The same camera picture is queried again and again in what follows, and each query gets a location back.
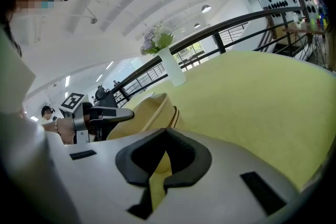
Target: table leg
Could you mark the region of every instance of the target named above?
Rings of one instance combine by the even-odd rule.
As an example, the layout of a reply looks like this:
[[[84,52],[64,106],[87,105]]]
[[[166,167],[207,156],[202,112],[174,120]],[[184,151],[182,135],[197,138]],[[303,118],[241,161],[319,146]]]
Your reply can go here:
[[[309,56],[309,54],[310,54],[310,48],[311,48],[311,46],[312,46],[312,41],[313,41],[313,36],[312,36],[312,34],[307,34],[307,40],[308,40],[308,48],[307,48],[307,50],[305,51],[304,56],[303,56],[302,59],[304,59],[304,57],[306,56],[306,57],[307,57],[306,61],[308,62],[309,57],[310,57],[310,56]]]
[[[324,60],[324,56],[323,56],[323,51],[322,51],[322,48],[321,48],[321,44],[319,42],[319,39],[318,39],[318,35],[315,35],[314,36],[314,40],[315,40],[315,47],[316,47],[316,52],[317,52],[317,58],[318,58],[318,54],[320,53],[321,57],[322,57],[322,64],[323,64],[323,67],[326,68],[326,61]]]

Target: beige cloth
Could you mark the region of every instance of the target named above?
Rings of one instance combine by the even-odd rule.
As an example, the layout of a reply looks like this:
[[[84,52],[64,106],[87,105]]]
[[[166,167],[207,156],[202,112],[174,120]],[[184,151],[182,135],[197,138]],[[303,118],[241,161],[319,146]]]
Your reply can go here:
[[[134,109],[134,118],[120,122],[110,132],[107,140],[125,137],[147,130],[182,126],[179,110],[173,106],[166,93],[143,100]]]

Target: black rubber pad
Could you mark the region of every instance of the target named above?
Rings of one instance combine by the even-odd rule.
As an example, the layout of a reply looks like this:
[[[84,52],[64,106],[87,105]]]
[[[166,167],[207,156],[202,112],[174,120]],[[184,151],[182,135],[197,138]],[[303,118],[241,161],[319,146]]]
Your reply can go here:
[[[92,155],[96,155],[97,153],[93,150],[89,150],[89,151],[83,151],[83,152],[78,152],[78,153],[72,153],[70,154],[70,157],[73,159],[73,160],[76,160],[76,159],[83,159],[83,158],[87,158],[87,157],[90,157]]]
[[[266,214],[271,215],[286,205],[256,172],[245,173],[240,175],[240,177],[258,200]]]

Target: white vase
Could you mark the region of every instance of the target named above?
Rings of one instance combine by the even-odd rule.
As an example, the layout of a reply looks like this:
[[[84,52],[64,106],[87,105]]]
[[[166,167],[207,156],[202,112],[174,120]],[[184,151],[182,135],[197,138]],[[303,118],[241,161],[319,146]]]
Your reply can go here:
[[[179,64],[170,53],[168,47],[160,50],[157,55],[162,59],[163,68],[166,70],[170,81],[174,86],[180,86],[185,83],[185,75],[182,72]]]

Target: person's hand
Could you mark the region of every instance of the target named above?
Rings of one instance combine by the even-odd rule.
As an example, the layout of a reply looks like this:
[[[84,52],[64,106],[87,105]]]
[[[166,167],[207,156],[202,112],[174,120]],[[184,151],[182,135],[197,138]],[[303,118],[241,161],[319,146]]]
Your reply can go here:
[[[84,115],[83,117],[84,117],[86,127],[89,130],[89,133],[93,134],[93,130],[91,129],[91,126],[89,124],[90,115]],[[58,119],[57,121],[58,132],[61,134],[60,136],[64,144],[67,144],[67,145],[73,144],[73,139],[75,135],[73,124],[74,123],[72,121],[72,118],[70,117],[64,118],[64,119]],[[46,131],[56,132],[55,122],[50,122],[42,126]]]
[[[59,119],[57,121],[57,126],[63,143],[67,145],[73,144],[75,132],[72,118]]]

